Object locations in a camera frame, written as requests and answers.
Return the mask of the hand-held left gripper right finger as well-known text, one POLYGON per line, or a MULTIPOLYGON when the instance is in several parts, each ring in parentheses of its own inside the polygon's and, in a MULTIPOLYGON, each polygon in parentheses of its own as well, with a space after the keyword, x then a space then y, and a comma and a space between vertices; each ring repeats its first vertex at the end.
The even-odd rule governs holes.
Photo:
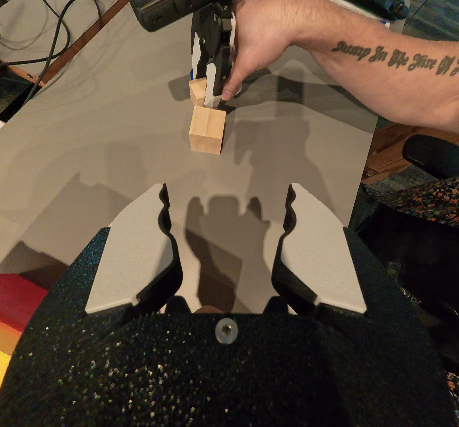
POLYGON ((313 314, 319 306, 365 314, 341 221, 298 183, 288 187, 283 229, 271 280, 288 306, 296 314, 313 314))

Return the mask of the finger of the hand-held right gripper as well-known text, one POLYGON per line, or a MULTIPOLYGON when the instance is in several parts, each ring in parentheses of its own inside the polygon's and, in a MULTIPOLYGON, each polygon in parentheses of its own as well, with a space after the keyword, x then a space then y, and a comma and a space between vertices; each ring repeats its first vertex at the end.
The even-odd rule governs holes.
POLYGON ((227 80, 227 65, 210 62, 206 66, 206 89, 204 107, 216 109, 222 98, 223 86, 227 80))
POLYGON ((198 64, 201 58, 201 47, 200 47, 200 39, 198 34, 193 34, 192 38, 192 71, 191 71, 191 80, 195 80, 198 78, 198 64))

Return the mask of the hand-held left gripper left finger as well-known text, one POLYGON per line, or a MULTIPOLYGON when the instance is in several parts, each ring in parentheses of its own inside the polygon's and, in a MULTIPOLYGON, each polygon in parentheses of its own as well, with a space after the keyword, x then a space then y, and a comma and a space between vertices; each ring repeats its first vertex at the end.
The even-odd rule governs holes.
POLYGON ((178 292, 183 270, 171 233, 169 194, 155 184, 110 224, 85 306, 88 315, 119 307, 159 312, 178 292))

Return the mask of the person's dark jeans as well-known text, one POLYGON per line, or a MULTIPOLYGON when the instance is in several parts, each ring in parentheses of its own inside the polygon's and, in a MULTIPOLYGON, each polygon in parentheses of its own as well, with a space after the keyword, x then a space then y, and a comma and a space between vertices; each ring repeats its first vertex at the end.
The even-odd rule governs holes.
POLYGON ((350 227, 414 304, 449 371, 459 361, 459 229, 397 212, 361 185, 350 227))

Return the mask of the person's right hand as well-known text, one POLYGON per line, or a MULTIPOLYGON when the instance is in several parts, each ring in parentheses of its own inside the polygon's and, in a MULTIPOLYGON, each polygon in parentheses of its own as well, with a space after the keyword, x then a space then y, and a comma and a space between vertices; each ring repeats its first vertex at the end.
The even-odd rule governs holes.
POLYGON ((243 81, 280 58, 295 41, 311 0, 233 0, 235 57, 222 99, 236 95, 243 81))

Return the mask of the medium wooden cube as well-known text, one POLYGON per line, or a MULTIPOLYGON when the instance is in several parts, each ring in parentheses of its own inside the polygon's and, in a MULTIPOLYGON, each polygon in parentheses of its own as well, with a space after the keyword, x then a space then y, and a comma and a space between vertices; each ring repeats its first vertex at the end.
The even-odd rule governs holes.
POLYGON ((206 77, 189 81, 190 97, 194 107, 207 107, 205 105, 206 88, 206 77))

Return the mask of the large wooden cube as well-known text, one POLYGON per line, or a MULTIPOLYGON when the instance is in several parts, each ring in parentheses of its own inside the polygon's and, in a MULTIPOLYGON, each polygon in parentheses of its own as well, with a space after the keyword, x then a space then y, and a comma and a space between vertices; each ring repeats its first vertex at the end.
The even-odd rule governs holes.
POLYGON ((191 150, 220 155, 225 120, 223 110, 194 106, 189 130, 191 150))

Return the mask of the red and yellow bin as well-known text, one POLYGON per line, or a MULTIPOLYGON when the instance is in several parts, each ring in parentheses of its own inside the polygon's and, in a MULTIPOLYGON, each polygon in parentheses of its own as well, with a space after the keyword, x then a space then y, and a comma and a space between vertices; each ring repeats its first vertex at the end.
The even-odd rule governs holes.
POLYGON ((0 383, 21 335, 48 291, 18 274, 0 275, 0 383))

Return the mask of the brown wooden furniture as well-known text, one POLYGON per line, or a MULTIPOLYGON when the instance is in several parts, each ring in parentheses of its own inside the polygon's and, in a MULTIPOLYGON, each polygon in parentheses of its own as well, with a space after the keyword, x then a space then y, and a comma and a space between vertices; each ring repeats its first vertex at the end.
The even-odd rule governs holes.
POLYGON ((376 130, 373 135, 361 183, 369 185, 408 167, 409 162, 403 158, 402 150, 405 141, 416 134, 438 137, 459 144, 458 134, 389 122, 376 130))

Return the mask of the person's floral shirt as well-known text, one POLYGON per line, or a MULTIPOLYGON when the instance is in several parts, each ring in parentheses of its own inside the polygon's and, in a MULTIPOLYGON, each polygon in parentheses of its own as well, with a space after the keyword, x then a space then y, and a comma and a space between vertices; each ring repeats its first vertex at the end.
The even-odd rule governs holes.
POLYGON ((439 224, 459 227, 459 179, 433 181, 398 191, 381 191, 365 185, 376 201, 397 212, 439 224))

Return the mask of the person's right forearm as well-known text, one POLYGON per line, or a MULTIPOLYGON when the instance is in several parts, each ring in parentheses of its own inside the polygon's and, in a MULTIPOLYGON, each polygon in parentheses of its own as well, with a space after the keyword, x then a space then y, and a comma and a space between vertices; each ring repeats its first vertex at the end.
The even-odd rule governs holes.
POLYGON ((458 134, 457 41, 388 30, 328 0, 297 0, 295 44, 332 80, 383 118, 458 134))

